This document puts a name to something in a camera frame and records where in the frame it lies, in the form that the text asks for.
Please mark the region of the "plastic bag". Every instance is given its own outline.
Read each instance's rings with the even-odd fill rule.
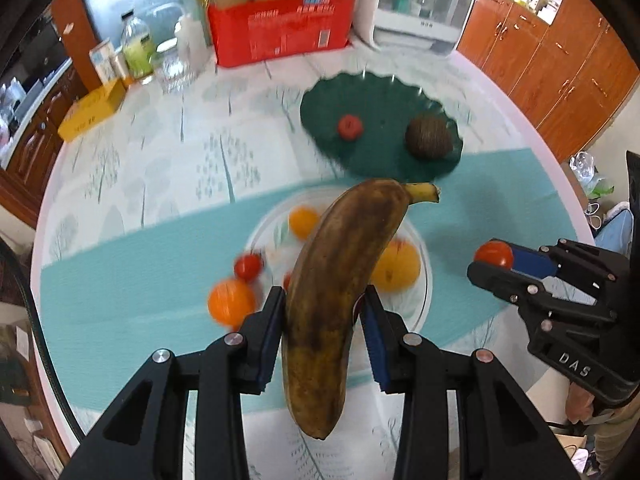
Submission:
[[[595,159],[591,153],[576,153],[569,160],[569,167],[590,200],[613,193],[613,186],[603,174],[596,171]]]

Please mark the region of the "plastic bottle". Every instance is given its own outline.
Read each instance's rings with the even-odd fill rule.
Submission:
[[[133,10],[122,15],[124,31],[122,33],[122,52],[131,75],[141,79],[153,73],[152,57],[156,45],[151,38],[149,26],[133,15]]]
[[[202,24],[190,14],[185,14],[175,26],[175,37],[178,39],[180,59],[187,61],[194,72],[203,70],[211,57],[211,51],[207,47]]]

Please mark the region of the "red box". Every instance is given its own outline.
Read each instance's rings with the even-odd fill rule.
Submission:
[[[234,67],[348,44],[356,0],[267,0],[210,5],[218,64]]]

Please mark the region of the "banana stem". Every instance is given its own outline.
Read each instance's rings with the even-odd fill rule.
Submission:
[[[439,202],[440,188],[430,182],[421,184],[404,184],[406,192],[411,196],[411,203],[417,202]]]

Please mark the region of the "kitchen counter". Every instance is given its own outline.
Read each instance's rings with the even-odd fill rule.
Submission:
[[[0,150],[0,167],[2,167],[3,170],[6,170],[7,167],[9,166],[9,161],[11,160],[11,157],[14,154],[16,146],[20,141],[20,137],[22,136],[22,134],[27,128],[27,125],[29,124],[29,121],[31,121],[31,118],[35,115],[36,111],[38,110],[38,108],[40,107],[44,99],[46,99],[47,95],[49,95],[49,93],[53,90],[57,82],[62,77],[63,73],[65,73],[66,70],[68,70],[71,64],[72,64],[72,60],[67,59],[60,66],[60,68],[56,71],[51,81],[47,83],[47,85],[43,88],[42,92],[40,92],[40,95],[31,105],[31,108],[29,108],[29,110],[27,111],[26,115],[24,116],[24,119],[20,123],[20,127],[18,127],[18,130],[16,131],[14,136],[11,138],[9,143],[3,146],[2,150]]]

